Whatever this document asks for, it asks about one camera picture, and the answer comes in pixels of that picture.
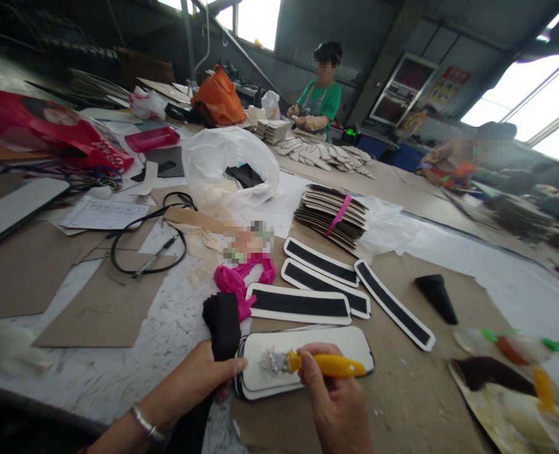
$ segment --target green shirt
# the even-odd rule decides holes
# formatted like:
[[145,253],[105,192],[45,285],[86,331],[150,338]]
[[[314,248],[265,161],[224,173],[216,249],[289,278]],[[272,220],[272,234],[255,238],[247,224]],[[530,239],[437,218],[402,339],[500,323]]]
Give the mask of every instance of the green shirt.
[[[306,100],[309,90],[313,85],[316,84],[317,81],[310,81],[309,84],[304,89],[303,95],[298,99],[296,102],[300,107],[303,106],[304,101]],[[338,108],[340,107],[340,99],[342,97],[342,89],[339,84],[333,83],[329,87],[326,87],[328,93],[326,93],[325,98],[323,98],[323,102],[321,103],[321,115],[325,115],[330,119],[330,123],[334,121],[336,117],[336,113],[338,112]],[[310,99],[318,100],[323,97],[326,88],[315,87],[311,92]],[[330,124],[326,126],[326,130],[330,130]]]

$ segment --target silver bracelet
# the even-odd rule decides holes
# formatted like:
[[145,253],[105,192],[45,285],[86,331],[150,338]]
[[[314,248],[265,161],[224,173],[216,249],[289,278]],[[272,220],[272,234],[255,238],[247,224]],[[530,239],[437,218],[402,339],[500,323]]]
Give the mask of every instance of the silver bracelet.
[[132,406],[132,408],[130,409],[130,411],[132,412],[132,414],[134,415],[134,417],[136,418],[136,421],[141,425],[141,427],[145,430],[145,432],[147,433],[147,436],[149,438],[151,438],[151,440],[153,440],[155,443],[163,443],[164,441],[166,441],[166,436],[161,434],[157,427],[152,426],[149,421],[147,421],[145,419],[145,417],[142,415],[141,410],[139,410],[138,406],[136,404],[134,404]]

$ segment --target orange bag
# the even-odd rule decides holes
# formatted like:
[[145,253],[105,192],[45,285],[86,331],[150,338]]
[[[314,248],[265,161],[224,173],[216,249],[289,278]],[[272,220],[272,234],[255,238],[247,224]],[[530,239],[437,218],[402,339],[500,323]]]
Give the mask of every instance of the orange bag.
[[201,110],[201,103],[208,110],[202,113],[210,113],[219,125],[232,125],[247,118],[237,96],[235,84],[220,65],[214,66],[214,74],[202,83],[199,91],[191,99],[191,105],[196,110]]

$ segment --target apron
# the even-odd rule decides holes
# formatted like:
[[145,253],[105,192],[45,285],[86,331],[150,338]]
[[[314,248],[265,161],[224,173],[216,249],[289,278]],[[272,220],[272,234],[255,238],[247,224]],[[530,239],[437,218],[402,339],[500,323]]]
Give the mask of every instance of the apron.
[[[313,84],[313,86],[309,90],[309,93],[306,95],[306,99],[303,102],[303,106],[300,109],[300,114],[303,117],[306,117],[307,115],[312,115],[313,117],[321,117],[321,105],[323,104],[325,95],[328,93],[328,89],[327,88],[325,89],[321,99],[312,100],[311,93],[313,92],[314,89],[315,89],[315,84]],[[325,128],[318,129],[317,131],[309,131],[303,126],[299,126],[298,128],[302,129],[303,131],[310,132],[311,134],[316,134],[318,136],[325,135],[325,133],[327,132]]]

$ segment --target white plastic bag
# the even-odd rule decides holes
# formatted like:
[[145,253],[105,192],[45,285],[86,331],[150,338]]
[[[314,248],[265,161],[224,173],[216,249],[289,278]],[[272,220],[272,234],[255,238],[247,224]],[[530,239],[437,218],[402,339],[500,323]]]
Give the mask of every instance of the white plastic bag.
[[412,241],[420,231],[420,226],[413,219],[401,215],[402,206],[384,202],[374,196],[357,196],[354,199],[369,208],[369,230],[359,241],[372,256],[402,247]]
[[[233,182],[225,174],[227,167],[243,164],[249,164],[264,183],[237,191],[219,185]],[[199,207],[217,202],[229,211],[231,207],[252,208],[278,195],[279,163],[273,152],[252,133],[236,126],[204,129],[191,137],[183,145],[183,168]]]
[[135,117],[146,120],[150,117],[160,121],[166,121],[166,102],[156,91],[144,91],[141,87],[135,87],[130,94],[130,110]]
[[262,108],[267,113],[267,120],[279,120],[279,95],[276,92],[268,90],[261,100]]

